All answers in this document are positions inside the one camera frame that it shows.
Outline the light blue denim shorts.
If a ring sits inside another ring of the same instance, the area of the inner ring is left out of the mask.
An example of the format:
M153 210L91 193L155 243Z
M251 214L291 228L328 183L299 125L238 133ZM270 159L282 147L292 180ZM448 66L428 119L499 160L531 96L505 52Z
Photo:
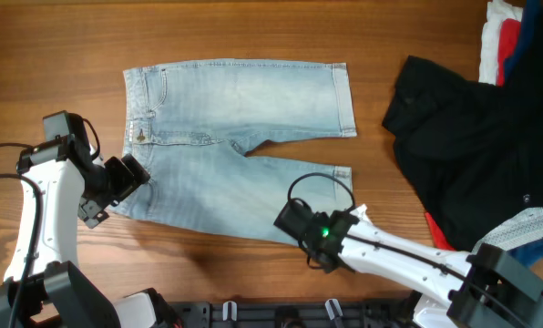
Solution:
M355 137L345 64L196 60L131 68L124 79L123 150L150 179L117 214L291 243L273 225L289 198L318 211L350 206L350 168L255 154L267 141Z

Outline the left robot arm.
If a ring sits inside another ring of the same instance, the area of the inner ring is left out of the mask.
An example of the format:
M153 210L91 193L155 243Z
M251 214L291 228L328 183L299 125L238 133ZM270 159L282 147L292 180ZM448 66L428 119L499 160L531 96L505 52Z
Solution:
M77 264L77 224L93 229L150 175L130 155L102 160L91 123L61 111L45 142L23 145L12 179L23 188L15 252L0 285L0 327L181 327L154 289L111 302Z

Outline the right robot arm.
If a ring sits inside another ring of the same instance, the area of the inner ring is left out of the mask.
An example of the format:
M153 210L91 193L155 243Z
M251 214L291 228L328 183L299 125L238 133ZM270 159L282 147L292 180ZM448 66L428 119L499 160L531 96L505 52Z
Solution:
M419 327L543 327L543 280L506 251L428 247L380 230L365 212L314 212L296 199L274 224L325 272L345 268L417 292L410 321Z

